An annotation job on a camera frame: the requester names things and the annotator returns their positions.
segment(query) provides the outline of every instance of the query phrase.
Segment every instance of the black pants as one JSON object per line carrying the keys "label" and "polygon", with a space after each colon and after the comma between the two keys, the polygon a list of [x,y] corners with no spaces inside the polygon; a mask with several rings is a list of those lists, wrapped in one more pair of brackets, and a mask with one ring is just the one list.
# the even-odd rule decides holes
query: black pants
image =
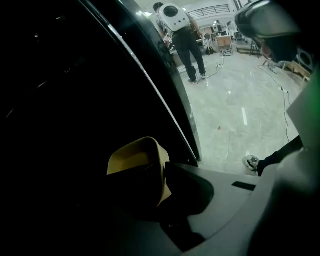
{"label": "black pants", "polygon": [[281,148],[279,151],[274,152],[268,156],[265,160],[259,162],[257,166],[258,175],[261,176],[264,169],[273,164],[279,164],[286,156],[290,155],[295,151],[299,151],[303,147],[300,136],[290,141],[287,145]]}
{"label": "black pants", "polygon": [[198,47],[196,35],[193,32],[191,27],[186,27],[175,32],[172,36],[172,42],[175,49],[192,82],[196,80],[196,74],[191,63],[190,52],[198,63],[200,74],[206,73],[204,59],[202,58],[201,51]]}

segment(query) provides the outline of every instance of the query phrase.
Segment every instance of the polished floor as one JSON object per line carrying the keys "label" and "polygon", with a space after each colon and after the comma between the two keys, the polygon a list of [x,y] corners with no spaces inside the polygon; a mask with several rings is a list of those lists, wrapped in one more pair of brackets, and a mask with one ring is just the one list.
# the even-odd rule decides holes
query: polished floor
{"label": "polished floor", "polygon": [[212,76],[197,85],[189,84],[185,68],[179,67],[200,139],[199,166],[255,175],[243,166],[243,157],[255,155],[264,159],[287,144],[288,138],[291,141],[298,135],[286,114],[287,129],[284,108],[289,107],[289,98],[290,103],[296,99],[301,86],[279,68],[275,74],[267,65],[260,67],[270,77],[259,69],[264,59],[257,56],[235,52],[223,60],[215,53],[203,56],[203,60],[207,76]]}

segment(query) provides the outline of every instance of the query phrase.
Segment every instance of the person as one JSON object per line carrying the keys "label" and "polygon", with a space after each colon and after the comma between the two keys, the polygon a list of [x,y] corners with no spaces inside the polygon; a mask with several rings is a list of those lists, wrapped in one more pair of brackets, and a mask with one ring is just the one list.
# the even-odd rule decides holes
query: person
{"label": "person", "polygon": [[301,150],[302,147],[303,144],[301,138],[300,136],[297,136],[295,139],[290,141],[280,150],[268,156],[265,160],[259,160],[254,155],[248,155],[243,159],[243,162],[250,171],[257,172],[260,177],[267,166],[273,164],[280,164],[286,156],[290,155],[295,151]]}
{"label": "person", "polygon": [[227,36],[227,27],[223,22],[220,22],[218,19],[216,20],[216,26],[218,28],[221,36]]}
{"label": "person", "polygon": [[[194,56],[196,62],[198,63],[198,68],[200,72],[200,76],[202,79],[206,78],[206,69],[204,64],[204,59],[202,57],[202,53],[197,44],[197,38],[194,34],[191,26],[183,27],[182,29],[174,32],[172,31],[168,25],[161,19],[159,15],[159,10],[164,4],[162,2],[157,2],[153,5],[153,9],[156,12],[155,15],[155,23],[158,26],[159,34],[162,38],[166,36],[168,33],[169,37],[172,38],[172,43],[185,66],[186,72],[189,76],[188,82],[196,85],[198,83],[196,78],[196,70],[192,66],[190,59],[190,52]],[[198,36],[202,39],[202,34],[197,22],[189,15],[186,14],[190,20],[190,24],[196,29]]]}
{"label": "person", "polygon": [[266,60],[264,63],[263,63],[263,66],[268,63],[268,69],[270,71],[272,71],[273,73],[277,74],[278,72],[276,71],[276,64],[274,63],[273,60]]}
{"label": "person", "polygon": [[[274,62],[275,53],[272,52],[271,48],[267,45],[265,40],[258,40],[253,38],[260,48],[262,55],[269,61]],[[297,136],[295,139],[290,141],[280,150],[274,152],[272,155],[268,156],[264,160],[259,160],[258,157],[254,155],[248,155],[242,159],[244,165],[251,171],[257,172],[259,176],[262,175],[267,166],[273,164],[280,164],[280,162],[288,155],[295,151],[301,150],[303,143],[300,136]]]}

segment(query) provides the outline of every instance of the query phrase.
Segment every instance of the balcony railing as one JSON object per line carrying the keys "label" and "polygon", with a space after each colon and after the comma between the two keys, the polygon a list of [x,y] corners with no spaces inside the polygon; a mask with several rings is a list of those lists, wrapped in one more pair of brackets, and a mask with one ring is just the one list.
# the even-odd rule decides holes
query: balcony railing
{"label": "balcony railing", "polygon": [[228,4],[216,5],[188,12],[192,18],[200,18],[207,15],[230,13]]}

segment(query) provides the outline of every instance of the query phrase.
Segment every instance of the equipment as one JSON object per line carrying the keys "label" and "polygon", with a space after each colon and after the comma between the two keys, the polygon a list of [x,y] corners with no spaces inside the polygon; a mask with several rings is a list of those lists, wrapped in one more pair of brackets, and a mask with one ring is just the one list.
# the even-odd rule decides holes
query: equipment
{"label": "equipment", "polygon": [[300,64],[304,65],[310,71],[314,70],[314,57],[305,50],[298,48],[297,59]]}
{"label": "equipment", "polygon": [[215,50],[213,49],[212,46],[208,46],[207,49],[205,50],[205,53],[206,53],[207,55],[214,54],[214,53],[215,53]]}
{"label": "equipment", "polygon": [[274,62],[292,61],[297,55],[301,30],[295,20],[273,1],[257,1],[239,11],[235,23],[245,37],[254,40],[258,48],[265,42]]}
{"label": "equipment", "polygon": [[173,3],[164,4],[159,10],[159,15],[173,32],[188,26],[190,23],[187,14]]}

